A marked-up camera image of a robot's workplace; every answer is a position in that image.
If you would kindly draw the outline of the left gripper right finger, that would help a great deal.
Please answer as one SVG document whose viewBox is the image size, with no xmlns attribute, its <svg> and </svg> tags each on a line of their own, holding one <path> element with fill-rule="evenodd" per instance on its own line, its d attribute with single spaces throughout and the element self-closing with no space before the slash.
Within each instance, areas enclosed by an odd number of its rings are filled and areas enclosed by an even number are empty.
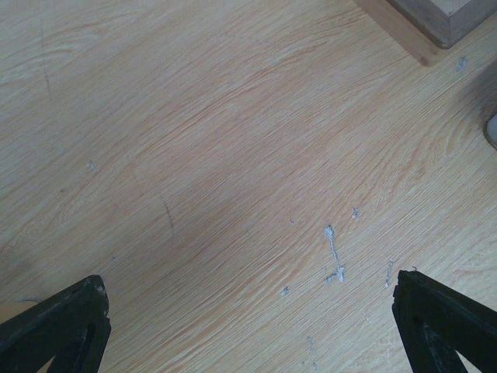
<svg viewBox="0 0 497 373">
<path fill-rule="evenodd" d="M 414 372 L 496 371 L 496 312 L 414 270 L 398 272 L 392 312 Z"/>
</svg>

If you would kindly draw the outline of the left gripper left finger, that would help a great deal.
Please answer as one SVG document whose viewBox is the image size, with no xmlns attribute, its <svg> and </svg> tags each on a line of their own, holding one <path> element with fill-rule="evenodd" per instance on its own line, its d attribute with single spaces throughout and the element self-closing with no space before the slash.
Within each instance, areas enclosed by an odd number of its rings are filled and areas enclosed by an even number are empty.
<svg viewBox="0 0 497 373">
<path fill-rule="evenodd" d="M 90 275 L 1 324 L 1 371 L 97 372 L 111 332 L 103 279 Z"/>
</svg>

